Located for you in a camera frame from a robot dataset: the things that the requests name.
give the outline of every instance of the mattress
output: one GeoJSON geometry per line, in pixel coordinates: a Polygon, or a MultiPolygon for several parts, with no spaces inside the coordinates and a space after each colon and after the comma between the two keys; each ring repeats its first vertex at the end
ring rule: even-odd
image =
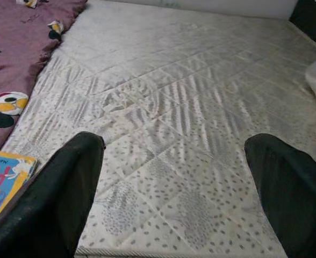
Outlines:
{"type": "Polygon", "coordinates": [[[246,164],[273,134],[316,160],[316,46],[287,21],[90,0],[3,151],[107,144],[76,255],[286,257],[246,164]]]}

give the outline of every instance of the bedsheet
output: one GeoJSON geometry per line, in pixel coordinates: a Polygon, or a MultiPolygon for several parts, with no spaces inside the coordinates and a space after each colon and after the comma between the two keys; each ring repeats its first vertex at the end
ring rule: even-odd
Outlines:
{"type": "Polygon", "coordinates": [[[3,151],[105,139],[78,255],[286,257],[243,148],[270,133],[316,160],[314,60],[287,21],[91,0],[3,151]]]}
{"type": "Polygon", "coordinates": [[[0,1],[0,148],[26,106],[37,74],[59,44],[48,24],[59,20],[68,30],[86,1],[39,1],[35,9],[0,1]]]}

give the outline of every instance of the bed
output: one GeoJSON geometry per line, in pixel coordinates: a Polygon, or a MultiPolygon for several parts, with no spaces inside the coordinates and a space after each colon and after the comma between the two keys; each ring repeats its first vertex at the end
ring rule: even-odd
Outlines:
{"type": "Polygon", "coordinates": [[[3,151],[44,164],[80,131],[107,145],[76,257],[286,257],[244,142],[316,160],[316,45],[288,21],[90,0],[3,151]]]}

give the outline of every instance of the quilted pattern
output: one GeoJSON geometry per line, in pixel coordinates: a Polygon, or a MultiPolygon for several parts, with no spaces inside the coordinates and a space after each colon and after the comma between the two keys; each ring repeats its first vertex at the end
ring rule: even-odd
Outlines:
{"type": "Polygon", "coordinates": [[[79,131],[104,137],[80,247],[285,257],[243,146],[271,133],[316,160],[315,60],[286,21],[91,0],[3,151],[44,164],[79,131]]]}

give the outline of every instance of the blue book cover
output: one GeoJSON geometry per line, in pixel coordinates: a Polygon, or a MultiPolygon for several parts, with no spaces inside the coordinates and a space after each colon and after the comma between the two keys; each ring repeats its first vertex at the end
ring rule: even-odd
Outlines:
{"type": "Polygon", "coordinates": [[[0,212],[32,175],[37,159],[0,152],[0,212]]]}

